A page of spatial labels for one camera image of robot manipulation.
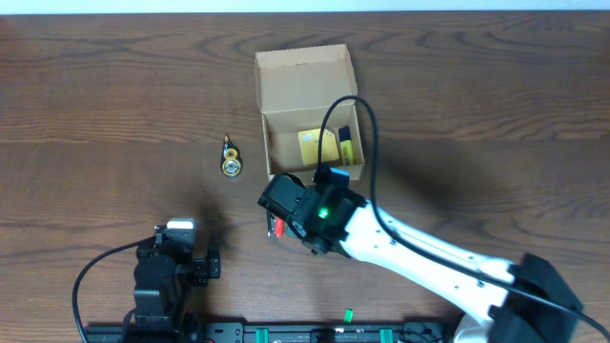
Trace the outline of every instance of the white wall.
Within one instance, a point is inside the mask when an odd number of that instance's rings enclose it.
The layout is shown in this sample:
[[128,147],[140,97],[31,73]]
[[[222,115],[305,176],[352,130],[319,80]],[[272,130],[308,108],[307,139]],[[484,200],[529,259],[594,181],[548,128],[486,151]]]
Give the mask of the white wall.
[[610,10],[610,0],[0,0],[0,14]]

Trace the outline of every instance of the yellow glue stick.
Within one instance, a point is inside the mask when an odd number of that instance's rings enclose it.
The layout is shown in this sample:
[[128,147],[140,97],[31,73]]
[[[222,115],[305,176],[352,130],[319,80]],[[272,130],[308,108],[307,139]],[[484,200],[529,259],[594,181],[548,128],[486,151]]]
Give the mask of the yellow glue stick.
[[354,149],[352,147],[352,136],[350,128],[344,126],[339,129],[339,146],[341,147],[341,160],[344,166],[352,166],[354,164]]

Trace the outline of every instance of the black pointed tool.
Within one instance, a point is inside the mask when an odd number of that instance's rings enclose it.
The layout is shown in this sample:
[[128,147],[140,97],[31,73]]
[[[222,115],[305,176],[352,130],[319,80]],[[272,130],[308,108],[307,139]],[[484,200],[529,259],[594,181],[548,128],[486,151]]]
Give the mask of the black pointed tool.
[[243,164],[239,157],[239,148],[233,144],[228,134],[225,134],[225,143],[222,145],[222,158],[220,159],[220,169],[222,173],[235,177],[241,173]]

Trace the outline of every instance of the green tape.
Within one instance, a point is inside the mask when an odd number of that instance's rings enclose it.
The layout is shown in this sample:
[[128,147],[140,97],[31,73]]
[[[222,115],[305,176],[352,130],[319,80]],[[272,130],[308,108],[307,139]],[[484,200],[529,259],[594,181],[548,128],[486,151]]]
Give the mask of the green tape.
[[351,323],[353,316],[354,316],[354,310],[352,310],[352,309],[345,309],[345,316],[343,316],[343,322],[344,323]]
[[254,335],[256,336],[256,343],[269,343],[269,330],[256,329]]
[[394,336],[392,329],[381,329],[379,330],[379,335],[381,337],[381,343],[392,343],[392,338]]

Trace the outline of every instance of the green object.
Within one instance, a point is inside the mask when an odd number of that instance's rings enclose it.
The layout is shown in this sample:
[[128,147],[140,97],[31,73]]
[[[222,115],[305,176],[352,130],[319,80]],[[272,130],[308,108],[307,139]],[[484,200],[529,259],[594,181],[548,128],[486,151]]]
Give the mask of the green object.
[[269,330],[256,329],[254,335],[256,336],[256,343],[269,343]]
[[317,216],[319,216],[322,219],[326,219],[326,217],[328,216],[328,209],[327,208],[321,208],[320,212],[317,214]]
[[343,322],[344,323],[351,323],[353,316],[354,316],[354,310],[352,310],[352,309],[345,309],[345,316],[343,317]]
[[379,335],[381,336],[381,343],[392,343],[394,336],[392,329],[381,329],[379,330]]

